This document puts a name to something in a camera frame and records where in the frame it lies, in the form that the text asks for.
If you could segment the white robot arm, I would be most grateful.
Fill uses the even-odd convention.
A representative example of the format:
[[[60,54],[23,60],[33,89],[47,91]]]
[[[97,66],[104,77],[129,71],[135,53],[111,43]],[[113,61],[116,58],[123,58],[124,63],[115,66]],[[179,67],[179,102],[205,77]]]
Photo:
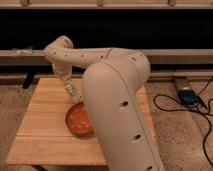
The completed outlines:
[[[76,49],[60,36],[44,56],[67,92],[85,105],[109,171],[165,171],[136,98],[150,73],[141,51]]]

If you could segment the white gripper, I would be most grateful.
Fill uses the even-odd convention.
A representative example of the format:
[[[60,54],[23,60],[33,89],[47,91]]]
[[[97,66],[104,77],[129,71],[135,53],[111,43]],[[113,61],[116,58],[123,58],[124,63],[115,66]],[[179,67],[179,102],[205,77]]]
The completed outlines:
[[[82,95],[71,78],[64,79],[64,87],[68,94],[73,97],[75,104],[82,102]]]

